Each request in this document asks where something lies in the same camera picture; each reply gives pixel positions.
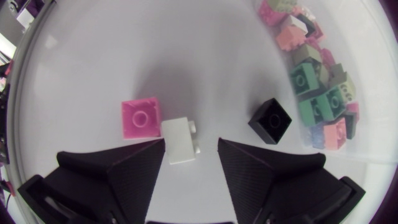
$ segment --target white surface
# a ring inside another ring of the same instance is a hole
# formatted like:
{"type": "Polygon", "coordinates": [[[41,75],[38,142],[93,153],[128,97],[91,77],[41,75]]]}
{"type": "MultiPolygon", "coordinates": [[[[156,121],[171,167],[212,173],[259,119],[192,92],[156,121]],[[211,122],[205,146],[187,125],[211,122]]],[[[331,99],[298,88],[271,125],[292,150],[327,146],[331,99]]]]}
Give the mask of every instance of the white surface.
{"type": "MultiPolygon", "coordinates": [[[[378,26],[360,0],[299,3],[317,15],[328,36],[322,46],[358,83],[356,139],[328,156],[325,167],[365,188],[348,222],[367,223],[395,167],[343,157],[396,158],[396,60],[383,36],[390,30],[378,26]]],[[[19,117],[27,178],[48,175],[57,167],[59,151],[92,152],[139,142],[123,141],[120,102],[157,96],[164,120],[187,116],[196,121],[202,153],[178,166],[164,157],[147,219],[235,222],[216,151],[219,137],[277,151],[316,152],[300,144],[300,118],[285,66],[290,59],[272,36],[249,1],[59,1],[37,40],[24,82],[19,117]],[[273,97],[293,121],[280,143],[268,146],[247,122],[273,97]]]]}
{"type": "Polygon", "coordinates": [[[0,51],[9,58],[13,58],[17,47],[12,44],[5,36],[0,34],[0,51]]]}
{"type": "Polygon", "coordinates": [[[162,134],[170,164],[188,162],[195,159],[191,133],[196,128],[187,118],[171,119],[162,122],[162,134]]]}
{"type": "Polygon", "coordinates": [[[30,24],[33,22],[35,18],[32,14],[27,10],[23,9],[22,12],[18,15],[17,20],[18,22],[27,29],[30,24]]]}
{"type": "Polygon", "coordinates": [[[304,35],[308,33],[307,25],[294,16],[288,16],[280,25],[280,29],[284,30],[287,26],[295,26],[303,31],[304,35]]]}

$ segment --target transparent plastic bin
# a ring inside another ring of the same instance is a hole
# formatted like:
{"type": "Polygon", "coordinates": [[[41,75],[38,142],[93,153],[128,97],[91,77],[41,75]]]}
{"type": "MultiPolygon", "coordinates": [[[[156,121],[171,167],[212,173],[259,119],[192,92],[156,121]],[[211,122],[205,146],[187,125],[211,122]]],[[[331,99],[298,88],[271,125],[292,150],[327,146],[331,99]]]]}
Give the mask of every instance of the transparent plastic bin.
{"type": "MultiPolygon", "coordinates": [[[[303,146],[309,151],[332,156],[372,162],[398,162],[398,139],[395,134],[398,126],[398,104],[394,100],[398,95],[398,51],[391,25],[378,1],[298,0],[292,11],[289,10],[290,1],[281,1],[279,12],[270,12],[272,8],[265,2],[268,0],[251,1],[255,13],[264,23],[264,28],[275,37],[276,45],[276,37],[282,32],[281,26],[285,27],[285,19],[289,15],[297,17],[297,14],[303,14],[310,21],[316,22],[325,35],[318,42],[320,49],[328,49],[332,53],[335,62],[343,65],[344,71],[349,73],[356,87],[356,97],[349,102],[359,105],[360,119],[356,125],[355,137],[345,141],[345,137],[341,135],[346,133],[339,133],[338,138],[342,137],[344,140],[343,146],[337,150],[319,150],[316,148],[322,148],[319,143],[325,140],[325,135],[320,133],[323,132],[322,127],[308,128],[301,122],[303,146]]],[[[280,56],[285,60],[289,71],[295,68],[293,54],[302,46],[299,38],[295,41],[297,43],[293,46],[294,49],[288,52],[286,49],[280,50],[280,56]]],[[[296,104],[302,101],[302,98],[297,97],[296,104]]]]}

